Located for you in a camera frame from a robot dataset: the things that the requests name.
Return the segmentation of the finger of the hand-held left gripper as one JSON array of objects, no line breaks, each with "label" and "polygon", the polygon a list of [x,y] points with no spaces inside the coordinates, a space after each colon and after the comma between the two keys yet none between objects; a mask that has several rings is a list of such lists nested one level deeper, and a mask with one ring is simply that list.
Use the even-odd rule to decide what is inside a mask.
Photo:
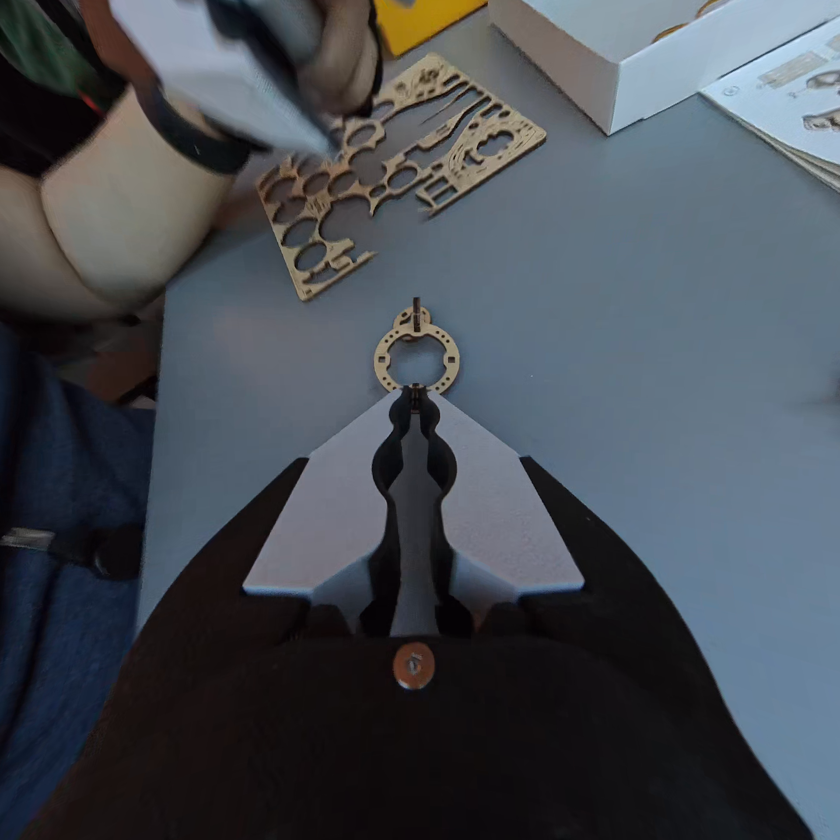
[{"label": "finger of the hand-held left gripper", "polygon": [[292,64],[307,64],[317,54],[323,13],[312,1],[244,1],[270,32]]},{"label": "finger of the hand-held left gripper", "polygon": [[298,70],[244,1],[113,1],[112,15],[164,88],[237,136],[272,149],[335,155]]}]

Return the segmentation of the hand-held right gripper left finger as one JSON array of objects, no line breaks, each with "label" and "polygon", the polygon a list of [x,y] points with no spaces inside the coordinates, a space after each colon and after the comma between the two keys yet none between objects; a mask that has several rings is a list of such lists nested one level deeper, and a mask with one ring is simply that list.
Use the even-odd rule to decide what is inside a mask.
[{"label": "hand-held right gripper left finger", "polygon": [[247,595],[336,606],[350,629],[392,630],[401,547],[391,488],[410,391],[393,391],[313,450],[243,583]]}]

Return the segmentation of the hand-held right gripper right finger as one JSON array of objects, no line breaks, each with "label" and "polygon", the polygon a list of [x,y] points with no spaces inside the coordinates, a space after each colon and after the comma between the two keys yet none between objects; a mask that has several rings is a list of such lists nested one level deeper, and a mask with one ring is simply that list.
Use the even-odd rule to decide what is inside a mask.
[{"label": "hand-held right gripper right finger", "polygon": [[514,449],[435,391],[425,396],[425,438],[438,488],[429,559],[441,634],[471,635],[498,604],[583,590]]}]

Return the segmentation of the wooden ring part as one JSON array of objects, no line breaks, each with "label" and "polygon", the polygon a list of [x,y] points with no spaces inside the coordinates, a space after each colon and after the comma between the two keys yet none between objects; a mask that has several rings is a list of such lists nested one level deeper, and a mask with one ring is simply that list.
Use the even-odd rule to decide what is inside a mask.
[{"label": "wooden ring part", "polygon": [[392,347],[399,342],[417,342],[431,339],[439,343],[443,349],[444,372],[435,383],[426,385],[426,389],[428,393],[443,395],[454,385],[458,377],[460,370],[459,348],[446,330],[434,324],[431,313],[423,306],[422,331],[413,333],[411,325],[412,308],[403,310],[395,317],[392,328],[376,345],[373,356],[375,377],[387,392],[402,390],[403,385],[394,380],[390,373]]}]

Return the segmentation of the punched plywood sheet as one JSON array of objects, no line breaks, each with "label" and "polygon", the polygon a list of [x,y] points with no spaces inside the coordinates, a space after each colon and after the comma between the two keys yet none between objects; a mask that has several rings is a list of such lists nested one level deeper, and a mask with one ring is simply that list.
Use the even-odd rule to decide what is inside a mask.
[{"label": "punched plywood sheet", "polygon": [[[381,173],[364,184],[358,167],[377,152],[397,117],[429,104],[433,117],[458,106],[445,121],[380,162]],[[371,116],[333,119],[338,152],[326,162],[289,155],[257,181],[255,189],[297,297],[316,298],[375,257],[356,253],[348,237],[325,232],[340,203],[360,201],[373,217],[387,203],[415,196],[428,217],[472,193],[527,154],[547,133],[520,111],[458,69],[427,53],[374,97]]]}]

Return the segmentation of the person's left forearm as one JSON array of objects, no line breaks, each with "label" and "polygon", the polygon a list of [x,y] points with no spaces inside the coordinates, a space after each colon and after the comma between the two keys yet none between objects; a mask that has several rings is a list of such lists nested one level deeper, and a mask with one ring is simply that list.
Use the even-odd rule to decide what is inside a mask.
[{"label": "person's left forearm", "polygon": [[42,177],[2,166],[2,313],[91,322],[142,308],[196,252],[235,178],[168,143],[129,87]]}]

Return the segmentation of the person's left hand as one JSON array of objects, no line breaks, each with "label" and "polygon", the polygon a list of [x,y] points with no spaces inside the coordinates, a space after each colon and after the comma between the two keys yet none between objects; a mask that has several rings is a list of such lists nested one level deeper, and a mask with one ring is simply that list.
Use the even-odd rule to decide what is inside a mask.
[{"label": "person's left hand", "polygon": [[316,1],[322,34],[297,73],[302,95],[322,114],[366,117],[382,84],[383,57],[371,1]]}]

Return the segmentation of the yellow plastic bin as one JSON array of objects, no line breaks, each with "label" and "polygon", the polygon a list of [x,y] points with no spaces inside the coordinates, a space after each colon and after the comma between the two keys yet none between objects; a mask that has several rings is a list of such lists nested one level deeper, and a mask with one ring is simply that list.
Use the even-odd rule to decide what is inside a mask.
[{"label": "yellow plastic bin", "polygon": [[403,56],[487,5],[487,1],[374,1],[382,42]]}]

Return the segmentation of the white cardboard box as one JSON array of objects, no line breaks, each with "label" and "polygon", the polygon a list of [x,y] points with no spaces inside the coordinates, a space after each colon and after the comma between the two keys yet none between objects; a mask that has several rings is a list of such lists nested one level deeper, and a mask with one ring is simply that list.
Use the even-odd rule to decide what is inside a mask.
[{"label": "white cardboard box", "polygon": [[836,18],[838,1],[490,1],[490,21],[606,135]]}]

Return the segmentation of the assembly booklet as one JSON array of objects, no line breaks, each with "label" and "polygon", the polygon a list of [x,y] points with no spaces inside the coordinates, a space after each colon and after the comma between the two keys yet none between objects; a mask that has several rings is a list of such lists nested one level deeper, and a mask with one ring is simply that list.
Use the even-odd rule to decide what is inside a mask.
[{"label": "assembly booklet", "polygon": [[700,91],[736,123],[839,191],[839,18]]}]

